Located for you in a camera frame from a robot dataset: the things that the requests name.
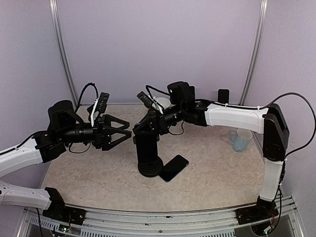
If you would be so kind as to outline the black phone white edge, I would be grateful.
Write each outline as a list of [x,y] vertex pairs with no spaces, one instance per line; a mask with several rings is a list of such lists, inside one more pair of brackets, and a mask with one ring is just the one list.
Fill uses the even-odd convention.
[[152,131],[134,129],[135,145],[140,164],[153,163],[158,160],[157,134]]

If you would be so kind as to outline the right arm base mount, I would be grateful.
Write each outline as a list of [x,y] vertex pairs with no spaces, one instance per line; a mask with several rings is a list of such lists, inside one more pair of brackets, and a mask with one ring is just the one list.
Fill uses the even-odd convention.
[[239,225],[257,222],[265,219],[277,217],[279,211],[274,202],[257,202],[254,206],[239,208],[236,210]]

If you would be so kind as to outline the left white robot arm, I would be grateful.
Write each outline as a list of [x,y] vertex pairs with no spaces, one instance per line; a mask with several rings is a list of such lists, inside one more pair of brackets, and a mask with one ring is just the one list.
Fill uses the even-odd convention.
[[[109,151],[129,139],[130,123],[106,115],[106,105],[106,101],[94,105],[98,116],[84,122],[70,100],[55,103],[48,109],[50,124],[47,130],[35,132],[21,144],[1,151],[0,175],[50,162],[66,152],[70,144],[91,143],[96,149]],[[0,203],[50,210],[60,220],[69,215],[69,208],[55,188],[32,189],[1,182]]]

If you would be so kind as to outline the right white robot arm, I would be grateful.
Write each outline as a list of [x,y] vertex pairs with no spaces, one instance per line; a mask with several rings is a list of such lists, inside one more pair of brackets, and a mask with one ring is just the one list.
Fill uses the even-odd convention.
[[172,107],[156,109],[154,100],[140,92],[137,97],[148,108],[147,114],[133,128],[138,170],[145,177],[156,177],[163,168],[158,156],[159,136],[169,127],[184,121],[198,126],[226,126],[263,134],[265,173],[263,186],[252,214],[257,219],[268,215],[274,205],[288,145],[289,129],[278,104],[245,107],[215,103],[195,98],[195,88],[178,81],[167,86]]

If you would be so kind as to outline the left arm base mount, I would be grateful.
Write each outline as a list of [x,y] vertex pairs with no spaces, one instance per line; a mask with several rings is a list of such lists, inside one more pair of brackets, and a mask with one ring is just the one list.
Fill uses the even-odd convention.
[[44,210],[42,215],[53,220],[82,226],[86,211],[65,205],[62,207],[50,207],[48,210]]

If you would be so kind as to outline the tall black phone stand front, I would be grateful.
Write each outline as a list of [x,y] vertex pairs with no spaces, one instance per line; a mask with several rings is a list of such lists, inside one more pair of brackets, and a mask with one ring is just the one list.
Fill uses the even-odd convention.
[[140,174],[142,174],[145,177],[156,177],[158,176],[163,168],[163,161],[162,159],[158,156],[158,160],[153,163],[148,163],[148,164],[140,164],[138,162],[138,171]]

